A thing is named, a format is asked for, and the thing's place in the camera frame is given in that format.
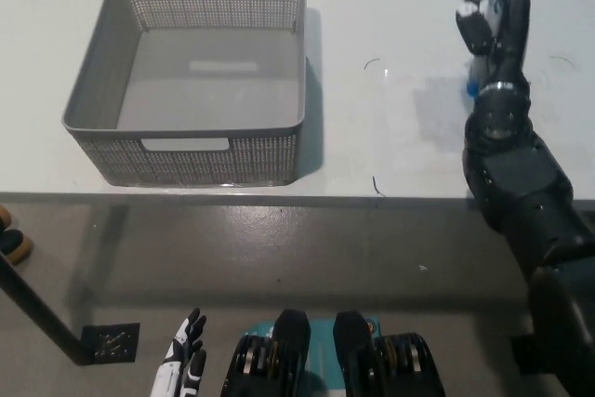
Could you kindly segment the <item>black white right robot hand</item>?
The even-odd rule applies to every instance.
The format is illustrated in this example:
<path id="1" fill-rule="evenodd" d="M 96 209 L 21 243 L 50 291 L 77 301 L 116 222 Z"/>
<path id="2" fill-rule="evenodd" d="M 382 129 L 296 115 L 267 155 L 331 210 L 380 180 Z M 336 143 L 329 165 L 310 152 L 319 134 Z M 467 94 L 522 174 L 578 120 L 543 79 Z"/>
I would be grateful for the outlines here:
<path id="1" fill-rule="evenodd" d="M 494 82 L 529 87 L 523 65 L 530 14 L 531 0 L 461 0 L 456 26 L 473 56 L 467 81 L 470 97 Z"/>

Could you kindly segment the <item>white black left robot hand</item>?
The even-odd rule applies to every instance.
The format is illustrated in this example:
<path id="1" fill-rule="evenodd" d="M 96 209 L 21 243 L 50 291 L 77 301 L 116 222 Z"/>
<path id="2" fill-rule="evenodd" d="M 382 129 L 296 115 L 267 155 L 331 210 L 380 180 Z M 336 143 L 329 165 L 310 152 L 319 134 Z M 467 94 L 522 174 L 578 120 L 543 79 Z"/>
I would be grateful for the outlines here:
<path id="1" fill-rule="evenodd" d="M 206 352 L 200 339 L 206 318 L 199 308 L 182 322 L 157 369 L 151 397 L 198 396 Z"/>

